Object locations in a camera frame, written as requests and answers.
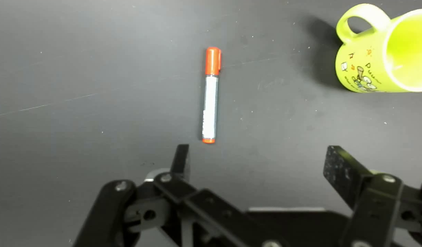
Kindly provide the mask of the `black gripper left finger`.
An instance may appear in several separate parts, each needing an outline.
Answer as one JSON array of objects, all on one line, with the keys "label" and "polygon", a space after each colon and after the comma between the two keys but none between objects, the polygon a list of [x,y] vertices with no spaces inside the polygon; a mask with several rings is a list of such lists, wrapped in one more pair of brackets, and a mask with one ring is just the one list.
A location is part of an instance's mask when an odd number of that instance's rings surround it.
[{"label": "black gripper left finger", "polygon": [[248,247],[246,215],[187,181],[189,144],[179,144],[167,171],[143,184],[114,180],[102,186],[75,247],[136,247],[158,228],[178,247]]}]

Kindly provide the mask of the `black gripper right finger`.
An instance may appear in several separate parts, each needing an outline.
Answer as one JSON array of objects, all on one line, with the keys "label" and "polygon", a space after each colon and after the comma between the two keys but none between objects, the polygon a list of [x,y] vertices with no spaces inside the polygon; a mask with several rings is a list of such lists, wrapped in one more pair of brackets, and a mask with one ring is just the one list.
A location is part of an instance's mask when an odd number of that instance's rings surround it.
[{"label": "black gripper right finger", "polygon": [[352,210],[341,247],[400,247],[396,229],[404,229],[422,247],[422,184],[371,171],[341,145],[329,145],[323,175]]}]

